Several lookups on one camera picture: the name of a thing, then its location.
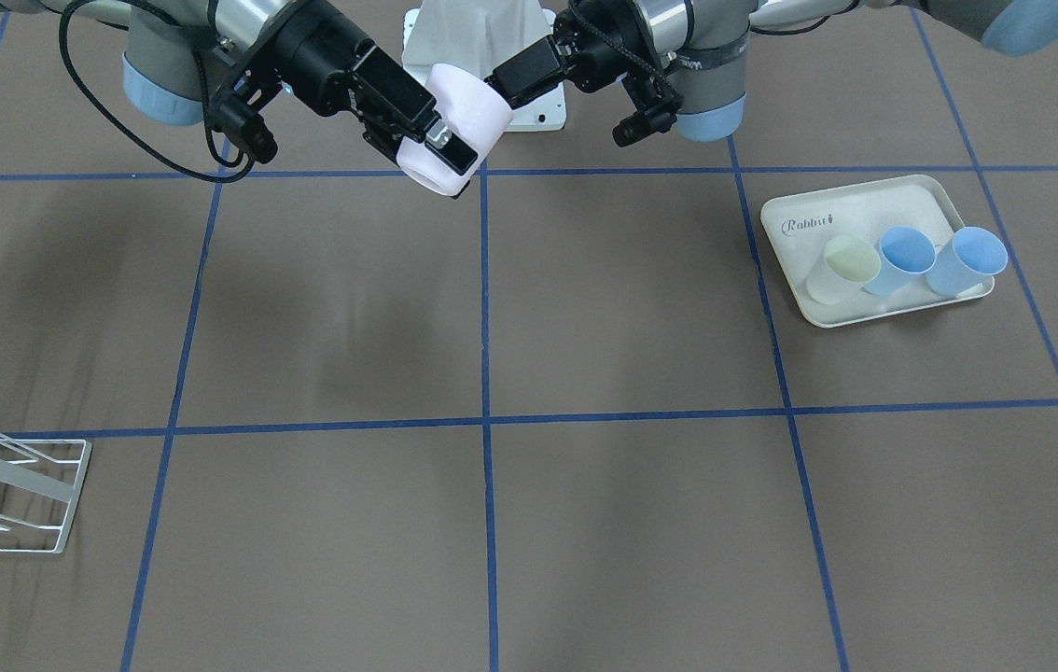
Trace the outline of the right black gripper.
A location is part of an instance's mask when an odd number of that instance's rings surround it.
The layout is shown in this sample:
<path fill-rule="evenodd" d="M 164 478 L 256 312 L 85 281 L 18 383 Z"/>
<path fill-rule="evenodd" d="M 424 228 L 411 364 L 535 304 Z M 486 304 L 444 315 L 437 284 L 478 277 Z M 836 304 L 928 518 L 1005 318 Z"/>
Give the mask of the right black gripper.
<path fill-rule="evenodd" d="M 277 156 L 263 109 L 290 88 L 320 119 L 354 116 L 363 139 L 389 161 L 411 139 L 424 141 L 449 174 L 466 177 L 478 165 L 477 150 L 442 126 L 434 95 L 328 1 L 214 1 L 206 17 L 227 39 L 233 60 L 206 116 L 252 161 Z M 469 187 L 461 184 L 449 199 Z"/>

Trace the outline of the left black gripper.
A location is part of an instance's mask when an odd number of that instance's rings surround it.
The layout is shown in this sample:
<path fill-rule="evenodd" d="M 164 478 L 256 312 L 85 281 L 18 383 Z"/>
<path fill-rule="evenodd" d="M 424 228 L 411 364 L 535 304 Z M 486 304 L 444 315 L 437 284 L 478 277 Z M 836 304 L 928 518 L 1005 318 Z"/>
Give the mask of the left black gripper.
<path fill-rule="evenodd" d="M 484 79 L 512 110 L 564 80 L 586 93 L 615 81 L 623 86 L 634 111 L 613 128 L 619 147 L 669 132 L 683 102 L 635 1 L 568 1 L 555 21 L 554 37 L 522 49 Z"/>

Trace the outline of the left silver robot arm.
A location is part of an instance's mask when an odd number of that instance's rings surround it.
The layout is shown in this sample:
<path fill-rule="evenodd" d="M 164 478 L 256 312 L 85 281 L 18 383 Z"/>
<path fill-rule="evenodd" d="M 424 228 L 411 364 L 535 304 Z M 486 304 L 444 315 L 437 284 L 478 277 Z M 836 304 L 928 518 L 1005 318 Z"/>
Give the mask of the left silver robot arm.
<path fill-rule="evenodd" d="M 486 81 L 522 109 L 565 81 L 585 93 L 619 84 L 632 110 L 613 128 L 628 147 L 676 132 L 714 142 L 738 131 L 755 44 L 799 41 L 833 19 L 896 1 L 570 1 L 534 43 Z"/>

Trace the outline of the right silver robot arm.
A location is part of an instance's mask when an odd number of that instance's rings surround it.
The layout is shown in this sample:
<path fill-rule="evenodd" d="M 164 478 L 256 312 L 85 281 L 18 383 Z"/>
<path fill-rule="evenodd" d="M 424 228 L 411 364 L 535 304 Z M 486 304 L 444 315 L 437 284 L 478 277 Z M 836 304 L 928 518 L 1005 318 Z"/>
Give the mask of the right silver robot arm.
<path fill-rule="evenodd" d="M 480 165 L 477 142 L 449 123 L 439 99 L 328 1 L 0 1 L 0 14 L 54 14 L 63 71 L 124 137 L 162 165 L 214 184 L 242 180 L 276 158 L 264 107 L 291 90 L 320 119 L 339 112 L 397 165 L 423 150 L 439 178 L 405 166 L 428 189 L 466 190 Z M 146 119 L 201 126 L 221 172 L 172 161 L 136 135 L 85 84 L 70 51 L 78 18 L 124 31 L 123 90 Z"/>

